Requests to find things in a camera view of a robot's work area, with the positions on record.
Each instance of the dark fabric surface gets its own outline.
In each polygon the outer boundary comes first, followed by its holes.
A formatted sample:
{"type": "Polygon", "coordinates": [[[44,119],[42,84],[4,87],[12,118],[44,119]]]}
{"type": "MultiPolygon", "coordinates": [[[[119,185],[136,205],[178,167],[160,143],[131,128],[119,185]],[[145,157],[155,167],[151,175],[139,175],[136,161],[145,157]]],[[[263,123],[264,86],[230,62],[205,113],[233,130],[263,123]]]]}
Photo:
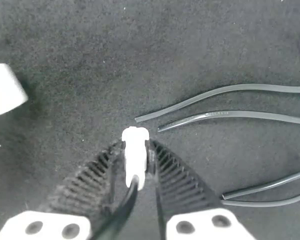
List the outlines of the dark fabric surface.
{"type": "MultiPolygon", "coordinates": [[[[300,86],[300,0],[0,0],[0,62],[29,95],[0,116],[1,228],[36,209],[135,116],[230,84],[300,86]]],[[[156,132],[215,110],[300,116],[300,95],[232,92],[139,126],[217,194],[300,171],[300,125],[216,119],[156,132]]],[[[300,180],[249,199],[298,193],[300,180]]],[[[257,239],[300,239],[300,202],[229,209],[257,239]]],[[[150,181],[120,237],[159,238],[150,181]]]]}

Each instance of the white plastic object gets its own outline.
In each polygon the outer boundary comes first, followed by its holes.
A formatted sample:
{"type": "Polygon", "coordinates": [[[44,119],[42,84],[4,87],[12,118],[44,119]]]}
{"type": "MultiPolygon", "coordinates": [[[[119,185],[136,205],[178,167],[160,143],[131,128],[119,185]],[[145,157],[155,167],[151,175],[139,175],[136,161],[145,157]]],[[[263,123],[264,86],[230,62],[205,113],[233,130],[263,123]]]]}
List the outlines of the white plastic object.
{"type": "Polygon", "coordinates": [[[28,96],[11,68],[0,63],[0,115],[20,106],[28,96]]]}
{"type": "Polygon", "coordinates": [[[90,221],[84,216],[24,211],[6,221],[0,240],[87,240],[90,234],[90,221]]]}
{"type": "Polygon", "coordinates": [[[255,240],[236,216],[225,208],[174,215],[166,224],[166,240],[202,239],[255,240]]]}
{"type": "Polygon", "coordinates": [[[144,127],[130,126],[122,132],[122,141],[125,142],[125,184],[129,188],[133,176],[137,175],[138,191],[144,187],[146,180],[147,140],[149,140],[149,132],[144,127]]]}

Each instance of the black cable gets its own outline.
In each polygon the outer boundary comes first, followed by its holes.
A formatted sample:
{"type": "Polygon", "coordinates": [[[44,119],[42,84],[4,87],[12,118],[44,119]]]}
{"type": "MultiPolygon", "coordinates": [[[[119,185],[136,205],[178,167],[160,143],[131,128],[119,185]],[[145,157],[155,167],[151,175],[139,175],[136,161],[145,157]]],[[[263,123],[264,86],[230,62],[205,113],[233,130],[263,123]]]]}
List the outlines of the black cable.
{"type": "Polygon", "coordinates": [[[149,114],[135,117],[134,119],[137,123],[140,123],[140,122],[143,122],[146,120],[154,119],[154,118],[160,117],[162,115],[174,112],[176,110],[182,109],[186,106],[189,106],[198,101],[210,98],[210,97],[218,95],[218,94],[224,94],[224,93],[233,92],[233,91],[248,91],[248,90],[300,94],[300,86],[282,86],[282,85],[255,84],[255,83],[236,84],[236,85],[219,87],[219,88],[201,93],[197,96],[191,97],[191,98],[184,100],[182,102],[179,102],[175,105],[166,107],[159,111],[155,111],[155,112],[152,112],[149,114]]]}
{"type": "Polygon", "coordinates": [[[193,116],[186,117],[184,119],[171,122],[166,125],[158,127],[158,132],[170,130],[182,125],[187,125],[201,120],[218,119],[218,118],[254,118],[254,119],[267,119],[276,120],[286,123],[300,124],[300,117],[289,116],[271,112],[262,111],[241,111],[241,110],[229,110],[229,111],[212,111],[201,113],[193,116]]]}
{"type": "Polygon", "coordinates": [[[270,208],[280,207],[289,204],[294,204],[300,201],[300,195],[294,196],[289,199],[279,201],[232,201],[232,200],[221,200],[221,203],[228,206],[237,207],[249,207],[249,208],[270,208]]]}
{"type": "Polygon", "coordinates": [[[134,175],[129,190],[127,191],[120,206],[113,215],[106,220],[90,240],[113,240],[126,224],[137,199],[139,178],[134,175]]]}
{"type": "Polygon", "coordinates": [[[245,196],[245,195],[249,195],[249,194],[254,194],[254,193],[262,192],[262,191],[265,191],[268,189],[273,189],[275,187],[290,183],[290,182],[298,180],[298,179],[300,179],[300,172],[297,172],[295,174],[292,174],[292,175],[280,178],[276,181],[268,182],[268,183],[265,183],[262,185],[251,186],[251,187],[247,187],[244,189],[226,192],[226,193],[222,194],[222,198],[224,200],[228,200],[228,199],[233,199],[233,198],[237,198],[237,197],[241,197],[241,196],[245,196]]]}

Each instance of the screw hole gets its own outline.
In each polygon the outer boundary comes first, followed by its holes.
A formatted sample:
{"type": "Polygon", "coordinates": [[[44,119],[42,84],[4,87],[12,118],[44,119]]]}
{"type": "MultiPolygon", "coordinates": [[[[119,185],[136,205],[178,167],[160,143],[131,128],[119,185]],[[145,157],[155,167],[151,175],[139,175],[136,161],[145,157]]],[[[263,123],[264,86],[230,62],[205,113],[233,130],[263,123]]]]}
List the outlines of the screw hole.
{"type": "Polygon", "coordinates": [[[74,239],[76,236],[78,236],[79,232],[79,225],[72,223],[64,227],[62,230],[62,237],[65,239],[74,239]]]}
{"type": "Polygon", "coordinates": [[[231,226],[230,220],[222,215],[217,215],[212,218],[212,223],[217,228],[227,228],[231,226]]]}
{"type": "Polygon", "coordinates": [[[176,231],[179,234],[192,234],[195,231],[195,227],[188,221],[180,221],[176,225],[176,231]]]}
{"type": "Polygon", "coordinates": [[[25,233],[28,235],[37,234],[38,232],[40,232],[43,225],[44,224],[42,221],[34,221],[26,227],[25,233]]]}

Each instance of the white connector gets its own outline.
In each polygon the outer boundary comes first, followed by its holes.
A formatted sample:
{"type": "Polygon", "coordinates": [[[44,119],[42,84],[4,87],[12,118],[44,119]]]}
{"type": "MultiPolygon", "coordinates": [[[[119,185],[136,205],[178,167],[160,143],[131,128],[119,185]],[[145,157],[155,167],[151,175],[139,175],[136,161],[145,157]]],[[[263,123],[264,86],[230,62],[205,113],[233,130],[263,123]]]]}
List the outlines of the white connector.
{"type": "Polygon", "coordinates": [[[144,187],[146,180],[147,149],[145,142],[147,140],[149,140],[149,132],[144,127],[131,126],[122,132],[122,141],[125,142],[125,184],[129,188],[133,176],[138,176],[138,191],[144,187]]]}
{"type": "Polygon", "coordinates": [[[18,82],[11,68],[0,63],[0,115],[28,100],[28,96],[18,82]]]}

